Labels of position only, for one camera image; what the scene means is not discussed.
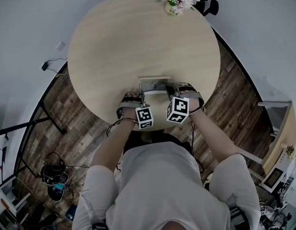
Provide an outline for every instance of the flower vase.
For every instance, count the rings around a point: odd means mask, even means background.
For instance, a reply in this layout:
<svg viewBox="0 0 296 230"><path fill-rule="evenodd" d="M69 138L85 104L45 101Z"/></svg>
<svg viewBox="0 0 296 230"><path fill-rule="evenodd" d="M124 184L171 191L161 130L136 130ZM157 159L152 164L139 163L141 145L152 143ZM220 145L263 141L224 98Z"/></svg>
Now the flower vase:
<svg viewBox="0 0 296 230"><path fill-rule="evenodd" d="M168 14L171 14L171 15L175 15L175 16L178 16L178 15L181 15L181 14L175 14L173 9L172 9L172 6L169 4L169 2L166 2L165 4L165 7L164 7L164 10L168 13Z"/></svg>

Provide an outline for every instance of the white t-shirt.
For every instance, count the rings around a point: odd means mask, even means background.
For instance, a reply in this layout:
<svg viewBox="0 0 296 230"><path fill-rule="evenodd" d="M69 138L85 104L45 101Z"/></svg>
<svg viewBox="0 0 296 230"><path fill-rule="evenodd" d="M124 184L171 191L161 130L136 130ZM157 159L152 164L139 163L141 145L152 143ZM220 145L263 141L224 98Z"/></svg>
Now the white t-shirt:
<svg viewBox="0 0 296 230"><path fill-rule="evenodd" d="M127 151L121 184L103 166L86 176L73 230L91 230L106 218L110 230L160 230L168 221L187 230L230 229L228 206L246 214L250 229L260 220L259 198L243 156L236 154L214 170L207 191L196 160L172 143L154 143Z"/></svg>

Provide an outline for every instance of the round table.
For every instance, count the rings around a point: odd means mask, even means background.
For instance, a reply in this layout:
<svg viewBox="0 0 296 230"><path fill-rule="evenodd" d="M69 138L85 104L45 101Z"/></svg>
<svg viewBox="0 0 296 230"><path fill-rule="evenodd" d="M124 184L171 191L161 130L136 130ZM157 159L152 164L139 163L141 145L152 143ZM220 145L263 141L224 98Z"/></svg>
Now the round table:
<svg viewBox="0 0 296 230"><path fill-rule="evenodd" d="M196 9L174 16L160 0L105 0L74 32L68 70L82 102L113 123L124 94L139 91L139 77L190 83L206 102L218 80L220 54L212 28ZM147 98L154 125L143 131L176 125L166 121L167 95Z"/></svg>

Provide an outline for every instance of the t-shirt sleeve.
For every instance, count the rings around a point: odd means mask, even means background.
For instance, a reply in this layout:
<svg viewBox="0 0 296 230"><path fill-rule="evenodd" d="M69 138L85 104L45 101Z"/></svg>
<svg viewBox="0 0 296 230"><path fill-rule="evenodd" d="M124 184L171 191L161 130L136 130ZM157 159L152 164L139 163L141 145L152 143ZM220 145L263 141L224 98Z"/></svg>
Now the t-shirt sleeve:
<svg viewBox="0 0 296 230"><path fill-rule="evenodd" d="M117 195L113 172L100 165L90 167L80 193L72 230L91 230L92 224L105 218Z"/></svg>
<svg viewBox="0 0 296 230"><path fill-rule="evenodd" d="M259 197L242 155L232 155L216 166L209 190L228 206L235 203L247 216L250 229L258 228L261 216Z"/></svg>

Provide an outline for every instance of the black pants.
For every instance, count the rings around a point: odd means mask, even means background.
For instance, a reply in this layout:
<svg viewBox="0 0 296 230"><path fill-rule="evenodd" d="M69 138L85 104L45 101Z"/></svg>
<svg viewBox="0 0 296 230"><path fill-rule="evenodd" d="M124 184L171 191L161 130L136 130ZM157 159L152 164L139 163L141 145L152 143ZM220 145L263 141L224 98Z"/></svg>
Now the black pants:
<svg viewBox="0 0 296 230"><path fill-rule="evenodd" d="M37 203L31 218L28 220L28 230L40 230L46 226L52 225L57 219L56 214L50 214L40 222L44 210L45 206L41 203Z"/></svg>
<svg viewBox="0 0 296 230"><path fill-rule="evenodd" d="M174 137L170 134L163 133L163 130L153 131L151 134L151 140L152 140L152 143L171 141L171 142L185 148L192 156L194 155L193 149L188 142L182 143L176 137ZM131 134L129 135L129 138L128 138L126 144L125 144L124 153L132 148L144 146L147 144L151 144L151 143L143 142L142 138L140 137L140 133L137 131L132 131Z"/></svg>

